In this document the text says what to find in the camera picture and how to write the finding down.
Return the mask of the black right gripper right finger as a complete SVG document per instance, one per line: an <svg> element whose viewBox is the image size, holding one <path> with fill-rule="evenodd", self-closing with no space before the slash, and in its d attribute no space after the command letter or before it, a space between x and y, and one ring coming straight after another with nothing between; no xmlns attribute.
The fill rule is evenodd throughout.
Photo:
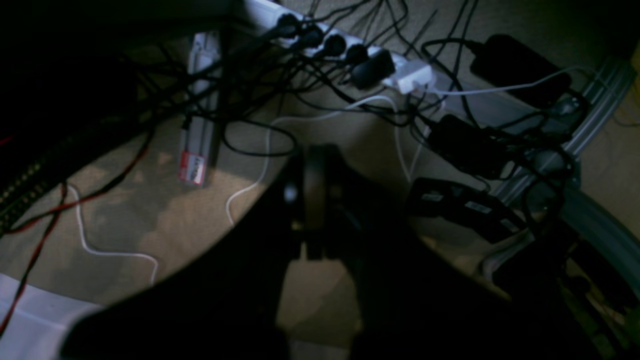
<svg viewBox="0 0 640 360"><path fill-rule="evenodd" d="M352 360L599 360L557 282L540 273L505 300L423 242L389 192L325 148L326 246L353 278Z"/></svg>

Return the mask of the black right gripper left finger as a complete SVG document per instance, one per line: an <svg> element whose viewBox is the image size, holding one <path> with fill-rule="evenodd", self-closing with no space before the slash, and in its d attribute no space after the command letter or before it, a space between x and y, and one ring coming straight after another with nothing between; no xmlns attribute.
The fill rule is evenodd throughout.
<svg viewBox="0 0 640 360"><path fill-rule="evenodd" d="M151 289L78 321L62 360L288 360L293 260L321 257L321 148L296 152L222 239Z"/></svg>

